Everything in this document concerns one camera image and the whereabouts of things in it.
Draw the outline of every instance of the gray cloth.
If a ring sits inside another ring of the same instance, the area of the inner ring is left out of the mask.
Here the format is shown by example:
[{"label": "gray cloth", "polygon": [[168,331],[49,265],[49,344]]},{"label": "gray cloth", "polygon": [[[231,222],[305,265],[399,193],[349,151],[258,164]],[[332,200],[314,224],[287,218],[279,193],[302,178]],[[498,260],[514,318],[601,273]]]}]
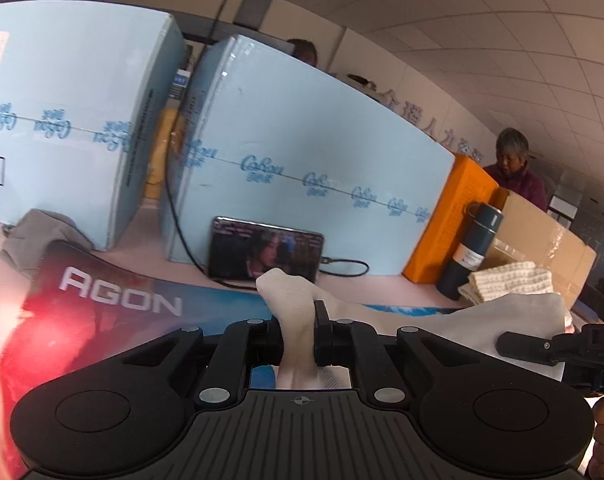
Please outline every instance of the gray cloth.
[{"label": "gray cloth", "polygon": [[92,243],[76,228],[68,217],[31,209],[15,226],[2,226],[6,240],[2,244],[0,257],[13,269],[27,278],[40,266],[42,254],[54,240],[66,240],[91,250]]}]

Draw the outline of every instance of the thermos bottle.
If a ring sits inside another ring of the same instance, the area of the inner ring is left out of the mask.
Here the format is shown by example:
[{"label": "thermos bottle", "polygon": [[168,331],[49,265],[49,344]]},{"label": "thermos bottle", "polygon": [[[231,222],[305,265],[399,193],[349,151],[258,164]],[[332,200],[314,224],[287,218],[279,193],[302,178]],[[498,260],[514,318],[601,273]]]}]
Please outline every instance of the thermos bottle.
[{"label": "thermos bottle", "polygon": [[479,269],[502,222],[502,212],[495,207],[479,203],[472,222],[462,237],[450,262],[444,267],[436,288],[447,298],[458,300],[458,286],[468,281],[468,276]]}]

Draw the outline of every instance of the gray hair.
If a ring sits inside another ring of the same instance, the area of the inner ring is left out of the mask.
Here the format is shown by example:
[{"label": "gray hair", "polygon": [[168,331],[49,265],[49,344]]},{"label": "gray hair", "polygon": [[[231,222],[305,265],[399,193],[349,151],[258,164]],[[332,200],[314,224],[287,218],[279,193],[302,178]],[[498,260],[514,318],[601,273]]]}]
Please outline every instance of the gray hair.
[{"label": "gray hair", "polygon": [[502,153],[528,154],[528,140],[521,131],[515,128],[505,128],[498,135],[495,147]]}]

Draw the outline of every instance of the towel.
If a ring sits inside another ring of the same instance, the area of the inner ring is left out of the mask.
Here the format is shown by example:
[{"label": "towel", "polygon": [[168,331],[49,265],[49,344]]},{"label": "towel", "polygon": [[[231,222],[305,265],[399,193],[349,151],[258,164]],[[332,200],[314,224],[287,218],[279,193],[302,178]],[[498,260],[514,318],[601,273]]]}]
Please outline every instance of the towel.
[{"label": "towel", "polygon": [[534,262],[493,267],[471,272],[460,294],[473,304],[501,298],[505,294],[546,294],[553,292],[551,271],[536,267]]},{"label": "towel", "polygon": [[300,276],[271,269],[256,280],[258,292],[278,318],[284,354],[277,371],[281,390],[315,390],[349,387],[348,375],[338,367],[319,368],[313,356],[315,310],[313,301],[323,300],[330,319],[353,319],[369,323],[379,334],[396,335],[403,326],[416,326],[473,348],[484,354],[561,380],[564,364],[554,367],[515,361],[499,356],[495,341],[503,332],[518,332],[551,338],[564,332],[564,304],[557,294],[534,297],[508,294],[474,308],[453,314],[408,317],[380,312],[360,304],[347,304]]},{"label": "towel", "polygon": [[29,279],[40,266],[44,249],[53,240],[67,240],[87,251],[93,249],[69,217],[40,209],[28,211],[15,226],[4,225],[2,233],[6,240],[0,257]]}]

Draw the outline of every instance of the blue printed logo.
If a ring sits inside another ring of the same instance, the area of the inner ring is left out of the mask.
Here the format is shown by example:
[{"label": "blue printed logo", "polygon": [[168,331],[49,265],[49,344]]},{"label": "blue printed logo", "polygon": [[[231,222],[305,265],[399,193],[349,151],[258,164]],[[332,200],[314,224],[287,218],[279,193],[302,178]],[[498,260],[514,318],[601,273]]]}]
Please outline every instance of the blue printed logo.
[{"label": "blue printed logo", "polygon": [[307,196],[326,196],[330,189],[329,178],[325,174],[316,176],[313,171],[304,176],[302,185],[308,188]]},{"label": "blue printed logo", "polygon": [[242,171],[248,171],[246,176],[249,182],[262,182],[270,184],[273,175],[281,175],[284,171],[284,166],[274,166],[272,160],[265,156],[260,162],[255,155],[247,155],[240,163]]},{"label": "blue printed logo", "polygon": [[103,142],[106,149],[114,152],[120,146],[124,153],[128,153],[131,143],[131,123],[125,121],[106,121],[102,132],[93,135],[93,142]]},{"label": "blue printed logo", "polygon": [[358,186],[351,192],[351,198],[353,199],[353,207],[367,208],[371,202],[377,200],[378,196],[371,193],[368,187],[362,189]]},{"label": "blue printed logo", "polygon": [[0,130],[4,129],[4,127],[8,131],[13,130],[17,121],[17,116],[11,111],[11,103],[0,105]]},{"label": "blue printed logo", "polygon": [[404,200],[392,198],[386,204],[386,208],[388,209],[389,216],[402,216],[402,213],[406,213],[407,205],[404,203]]},{"label": "blue printed logo", "polygon": [[64,110],[42,110],[42,120],[35,121],[33,131],[44,132],[47,139],[55,134],[66,139],[71,133],[71,122],[64,119]]},{"label": "blue printed logo", "polygon": [[218,150],[215,148],[204,148],[201,140],[194,140],[191,144],[186,146],[188,149],[186,155],[186,162],[184,165],[187,168],[201,168],[204,165],[204,161],[207,158],[216,158]]},{"label": "blue printed logo", "polygon": [[431,218],[431,213],[425,207],[419,207],[418,211],[415,212],[415,216],[417,217],[416,222],[418,224],[424,224],[429,218]]}]

